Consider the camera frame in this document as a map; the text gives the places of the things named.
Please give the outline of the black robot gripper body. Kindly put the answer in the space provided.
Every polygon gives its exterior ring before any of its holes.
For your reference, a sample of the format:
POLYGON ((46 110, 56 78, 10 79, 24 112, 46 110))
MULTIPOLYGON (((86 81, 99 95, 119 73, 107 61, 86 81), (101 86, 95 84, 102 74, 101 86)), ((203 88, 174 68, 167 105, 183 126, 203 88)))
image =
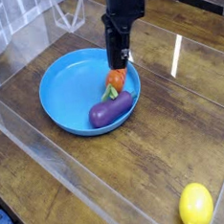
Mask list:
POLYGON ((145 15, 145 0, 106 0, 102 16, 107 34, 129 34, 136 19, 145 15))

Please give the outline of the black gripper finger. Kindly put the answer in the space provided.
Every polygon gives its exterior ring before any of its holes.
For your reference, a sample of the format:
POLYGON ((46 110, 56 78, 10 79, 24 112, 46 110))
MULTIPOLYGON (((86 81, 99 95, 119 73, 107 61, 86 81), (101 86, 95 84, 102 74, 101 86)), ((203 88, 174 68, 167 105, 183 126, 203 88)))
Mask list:
POLYGON ((129 57, 129 29, 117 30, 112 23, 105 24, 107 60, 111 70, 125 69, 129 57))

